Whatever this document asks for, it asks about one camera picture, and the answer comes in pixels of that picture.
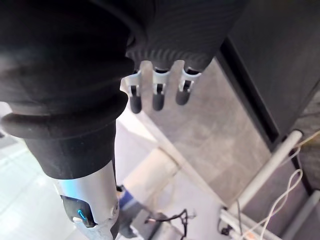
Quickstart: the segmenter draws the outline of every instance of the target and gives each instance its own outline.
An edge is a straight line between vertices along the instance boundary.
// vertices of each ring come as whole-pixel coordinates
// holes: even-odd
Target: white floor
[[[154,138],[128,113],[117,124],[115,141],[116,179],[125,177],[152,149]],[[172,204],[168,205],[171,192]],[[183,173],[158,195],[158,208],[168,216],[187,208],[197,217],[190,221],[193,240],[226,239],[217,233],[220,205]],[[174,221],[181,229],[181,223]],[[22,143],[0,149],[0,240],[82,240],[67,218],[51,180]]]

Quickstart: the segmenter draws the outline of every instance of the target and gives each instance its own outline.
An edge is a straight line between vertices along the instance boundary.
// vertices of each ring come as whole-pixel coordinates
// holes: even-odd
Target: white pipe
[[[223,209],[220,212],[220,218],[222,221],[224,221],[226,224],[232,227],[232,229],[236,233],[232,233],[231,237],[232,238],[236,237],[235,240],[238,240],[241,237],[239,219]],[[250,219],[244,214],[241,214],[241,223],[242,223],[241,227],[242,227],[243,233],[245,233],[246,231],[248,231],[249,229],[251,229],[253,226],[257,224],[255,221],[253,221],[252,219]],[[244,239],[259,239],[261,230],[262,230],[262,227],[258,226],[254,231],[251,232],[251,234],[248,234],[247,237],[245,237]],[[281,240],[281,238],[279,238],[269,230],[266,230],[264,232],[263,239],[264,240]]]
[[[294,239],[296,233],[299,231],[301,226],[307,220],[313,209],[317,206],[320,201],[320,191],[316,190],[309,197],[303,207],[300,209],[299,213],[295,216],[292,223],[285,230],[282,239],[283,240],[292,240]]]
[[[240,211],[245,208],[248,202],[254,197],[254,195],[259,191],[259,189],[265,184],[271,174],[277,169],[280,163],[288,156],[290,151],[295,147],[302,133],[300,131],[294,130],[286,138],[286,140],[279,146],[278,149],[272,154],[270,160],[260,169],[258,174],[253,178],[253,180],[244,189],[241,195],[238,197]],[[233,215],[238,214],[237,202],[234,202],[228,209]]]

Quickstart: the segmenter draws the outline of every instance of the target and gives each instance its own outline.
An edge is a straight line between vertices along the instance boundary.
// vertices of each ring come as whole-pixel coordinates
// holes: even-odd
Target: floor
[[[144,127],[132,120],[117,122],[116,179],[119,184],[157,147]],[[139,135],[131,129],[138,130]],[[24,144],[0,143],[0,239],[64,240],[75,230],[51,180]]]
[[[168,199],[174,194],[171,204]],[[228,240],[229,238],[218,233],[218,219],[221,205],[214,201],[206,192],[191,181],[183,172],[177,173],[170,184],[158,195],[158,210],[167,216],[173,216],[186,208],[190,215],[197,217],[189,220],[187,237],[188,240]],[[183,231],[179,219],[171,221],[180,231]],[[81,233],[75,230],[66,240],[87,240]]]
[[[177,61],[171,68],[165,105],[157,112],[152,109],[152,66],[142,62],[142,109],[229,205],[269,158],[269,150],[215,59],[196,83],[187,105],[177,105],[182,67],[183,62]]]
[[[85,239],[67,218],[60,197],[36,159],[23,143],[11,140],[14,144],[0,149],[0,239]],[[126,110],[117,121],[115,155],[118,184],[157,146],[155,138]],[[174,203],[168,205],[167,200],[173,190]],[[181,208],[187,208],[191,214],[196,212],[197,217],[190,221],[188,227],[191,239],[203,240],[212,236],[216,240],[227,239],[217,232],[221,204],[185,173],[176,174],[158,197],[158,207],[165,209],[168,216]],[[173,224],[181,228],[179,221]]]

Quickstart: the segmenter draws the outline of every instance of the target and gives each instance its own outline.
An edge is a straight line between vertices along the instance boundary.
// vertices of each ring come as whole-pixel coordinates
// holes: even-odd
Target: dark gray panel
[[[280,135],[320,79],[320,1],[252,0],[229,40]]]

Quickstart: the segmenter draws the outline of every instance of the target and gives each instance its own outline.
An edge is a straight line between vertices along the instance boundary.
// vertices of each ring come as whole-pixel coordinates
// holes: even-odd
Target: white cable
[[[294,176],[297,174],[297,173],[300,173],[300,176],[299,178],[297,179],[297,181],[295,181],[295,183],[290,187],[291,185],[291,181],[292,179],[294,178]],[[268,223],[270,222],[270,219],[273,215],[273,211],[274,209],[276,208],[277,204],[285,197],[285,201],[287,201],[288,199],[288,195],[289,193],[295,189],[295,187],[299,184],[299,182],[301,181],[302,179],[302,176],[303,176],[303,172],[301,169],[297,169],[296,171],[294,171],[294,173],[291,175],[290,179],[289,179],[289,183],[288,183],[288,187],[290,187],[289,189],[287,188],[287,190],[277,198],[277,200],[274,202],[270,212],[269,212],[269,216],[267,217],[265,223],[264,223],[264,226],[262,228],[262,231],[261,231],[261,235],[260,235],[260,240],[263,240],[264,239],[264,234],[265,234],[265,231],[266,231],[266,228],[267,228],[267,225]]]
[[[301,151],[301,147],[298,147],[298,148],[296,149],[296,151],[295,151],[292,155],[290,155],[286,160],[284,160],[284,161],[278,166],[278,168],[284,166],[287,162],[289,162],[291,159],[293,159],[294,157],[296,157],[296,156],[300,153],[300,151]]]
[[[291,186],[291,182],[294,178],[294,176],[297,174],[297,173],[300,173],[299,175],[299,178],[296,180],[296,182]],[[251,233],[254,229],[256,229],[257,227],[259,227],[261,224],[265,223],[264,226],[263,226],[263,229],[262,229],[262,232],[261,232],[261,235],[260,235],[260,240],[263,240],[263,237],[264,237],[264,234],[265,234],[265,230],[267,228],[267,225],[271,219],[272,216],[274,216],[275,214],[277,214],[285,205],[287,199],[288,199],[288,196],[289,196],[289,193],[299,184],[299,182],[301,181],[302,179],[302,176],[303,176],[303,172],[301,169],[297,169],[296,171],[294,171],[294,173],[290,176],[290,179],[289,179],[289,182],[288,182],[288,185],[287,185],[287,188],[286,188],[286,191],[280,195],[277,200],[274,202],[274,204],[272,205],[272,208],[269,212],[269,215],[261,220],[260,222],[258,222],[256,225],[254,225],[252,228],[250,228],[249,230],[247,230],[242,236],[239,237],[238,240],[242,240],[246,237],[246,235],[248,235],[249,233]],[[281,203],[281,205],[274,211],[274,209],[276,208],[277,204],[282,200],[283,202]]]

